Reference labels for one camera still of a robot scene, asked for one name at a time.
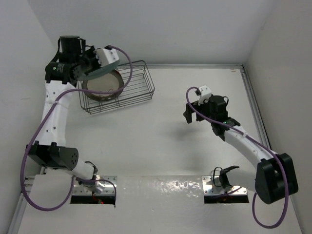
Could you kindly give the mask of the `light blue ceramic plate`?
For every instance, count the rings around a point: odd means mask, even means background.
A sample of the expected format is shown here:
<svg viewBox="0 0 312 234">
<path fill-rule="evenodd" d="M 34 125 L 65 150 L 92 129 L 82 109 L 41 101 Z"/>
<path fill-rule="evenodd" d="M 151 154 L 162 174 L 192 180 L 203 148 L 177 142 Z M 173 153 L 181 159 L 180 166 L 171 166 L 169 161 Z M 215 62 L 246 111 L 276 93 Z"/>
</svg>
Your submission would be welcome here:
<svg viewBox="0 0 312 234">
<path fill-rule="evenodd" d="M 117 59 L 108 65 L 105 65 L 99 68 L 94 68 L 94 69 L 91 69 L 90 71 L 86 71 L 78 78 L 78 81 L 86 81 L 86 80 L 93 80 L 93 79 L 99 78 L 115 70 L 118 67 L 119 63 L 120 63 L 120 60 Z"/>
</svg>

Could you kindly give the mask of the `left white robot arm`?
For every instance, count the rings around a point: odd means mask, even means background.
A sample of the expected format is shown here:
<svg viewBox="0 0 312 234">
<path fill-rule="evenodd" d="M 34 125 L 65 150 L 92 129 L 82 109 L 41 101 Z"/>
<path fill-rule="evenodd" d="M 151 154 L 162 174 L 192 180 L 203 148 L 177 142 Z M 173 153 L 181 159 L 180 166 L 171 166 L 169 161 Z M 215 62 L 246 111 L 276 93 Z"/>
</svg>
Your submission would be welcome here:
<svg viewBox="0 0 312 234">
<path fill-rule="evenodd" d="M 66 147 L 68 109 L 78 79 L 96 67 L 96 57 L 79 36 L 61 36 L 58 50 L 45 67 L 45 103 L 41 124 L 27 146 L 28 156 L 42 167 L 65 170 L 90 181 L 95 167 L 84 162 L 76 148 Z"/>
</svg>

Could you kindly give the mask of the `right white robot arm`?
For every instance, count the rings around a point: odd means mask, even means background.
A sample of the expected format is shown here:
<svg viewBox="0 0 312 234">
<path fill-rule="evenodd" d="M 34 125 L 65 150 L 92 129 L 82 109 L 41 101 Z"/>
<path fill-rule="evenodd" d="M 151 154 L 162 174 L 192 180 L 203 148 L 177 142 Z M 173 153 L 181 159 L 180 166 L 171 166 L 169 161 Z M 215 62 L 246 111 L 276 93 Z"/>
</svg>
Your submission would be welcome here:
<svg viewBox="0 0 312 234">
<path fill-rule="evenodd" d="M 205 95 L 198 101 L 187 101 L 183 113 L 187 123 L 192 115 L 197 121 L 211 124 L 213 133 L 222 141 L 238 150 L 255 168 L 247 174 L 238 165 L 221 169 L 215 187 L 227 191 L 233 186 L 254 191 L 266 204 L 272 204 L 299 191 L 292 157 L 287 153 L 278 154 L 250 136 L 240 122 L 229 116 L 228 100 L 225 96 Z"/>
</svg>

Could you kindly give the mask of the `brown rimmed cream plate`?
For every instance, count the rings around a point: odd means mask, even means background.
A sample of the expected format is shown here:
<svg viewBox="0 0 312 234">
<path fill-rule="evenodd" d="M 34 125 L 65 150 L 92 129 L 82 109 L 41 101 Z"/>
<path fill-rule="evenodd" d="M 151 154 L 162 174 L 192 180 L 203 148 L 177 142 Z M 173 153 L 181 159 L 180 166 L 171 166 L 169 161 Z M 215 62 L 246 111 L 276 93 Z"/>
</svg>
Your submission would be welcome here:
<svg viewBox="0 0 312 234">
<path fill-rule="evenodd" d="M 95 94 L 84 92 L 91 100 L 95 101 L 110 101 L 117 98 L 122 91 L 116 92 L 124 86 L 124 81 L 121 74 L 117 70 L 113 70 L 99 78 L 82 82 L 82 89 L 94 90 L 98 92 L 114 92 L 113 94 Z"/>
</svg>

